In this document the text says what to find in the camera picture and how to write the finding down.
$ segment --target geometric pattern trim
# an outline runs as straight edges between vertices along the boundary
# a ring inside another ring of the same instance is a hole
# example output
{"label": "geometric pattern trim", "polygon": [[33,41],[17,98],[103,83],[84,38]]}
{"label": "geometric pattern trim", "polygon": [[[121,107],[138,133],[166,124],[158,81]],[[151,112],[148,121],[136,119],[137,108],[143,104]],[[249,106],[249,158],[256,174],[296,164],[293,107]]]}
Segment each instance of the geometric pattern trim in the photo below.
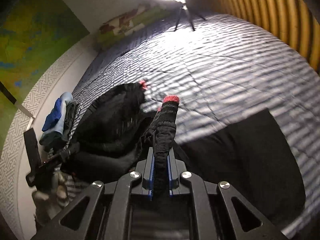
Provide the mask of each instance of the geometric pattern trim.
{"label": "geometric pattern trim", "polygon": [[[36,117],[48,92],[60,76],[92,43],[93,37],[88,35],[68,49],[41,76],[22,105]],[[30,120],[20,110],[16,112],[8,130],[0,158],[0,210],[18,239],[23,239],[23,235],[18,217],[17,190],[15,188],[18,183],[19,163],[24,145],[23,132],[26,131]]]}

